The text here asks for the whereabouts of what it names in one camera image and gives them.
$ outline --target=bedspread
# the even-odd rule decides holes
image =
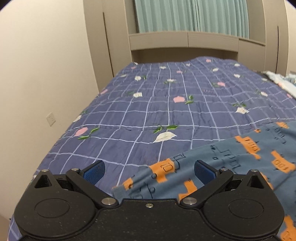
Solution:
[[[234,60],[131,63],[41,162],[54,174],[103,160],[107,193],[142,168],[202,145],[296,119],[296,100]],[[20,233],[12,218],[9,240]]]

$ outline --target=wall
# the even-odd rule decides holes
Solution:
[[[8,228],[9,228],[9,220],[3,218],[0,215],[0,241],[7,240]]]
[[[98,89],[82,0],[12,0],[0,12],[0,33],[0,214],[9,218],[39,163]]]
[[[296,9],[288,1],[285,1],[285,5],[289,30],[289,54],[287,65],[287,74],[289,74],[290,71],[296,72]]]

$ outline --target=circular pad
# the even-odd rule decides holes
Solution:
[[[252,199],[234,200],[228,208],[233,215],[239,218],[255,218],[263,212],[263,206]]]
[[[221,233],[245,239],[276,233],[284,218],[277,199],[259,188],[218,193],[205,202],[203,213]]]
[[[57,218],[70,209],[69,203],[63,199],[50,198],[41,201],[35,207],[36,213],[44,218]]]
[[[26,201],[20,201],[15,209],[22,234],[42,239],[69,237],[87,226],[95,215],[94,203],[81,193],[62,188],[58,192],[39,188],[36,193],[28,193]]]

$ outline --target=teal curtain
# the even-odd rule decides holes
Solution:
[[[247,0],[196,0],[199,31],[249,38]]]
[[[139,32],[202,31],[249,38],[247,0],[135,0]]]
[[[195,0],[135,0],[135,5],[140,33],[198,31]]]

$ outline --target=metal pin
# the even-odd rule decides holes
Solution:
[[[112,197],[105,197],[105,198],[102,199],[101,202],[104,205],[110,206],[110,205],[113,205],[113,204],[116,203],[116,199],[115,198],[112,198]]]
[[[148,208],[152,208],[154,205],[153,205],[153,203],[146,203],[146,207],[148,207]]]
[[[194,197],[185,197],[183,199],[183,203],[186,205],[194,205],[197,203],[197,200]]]

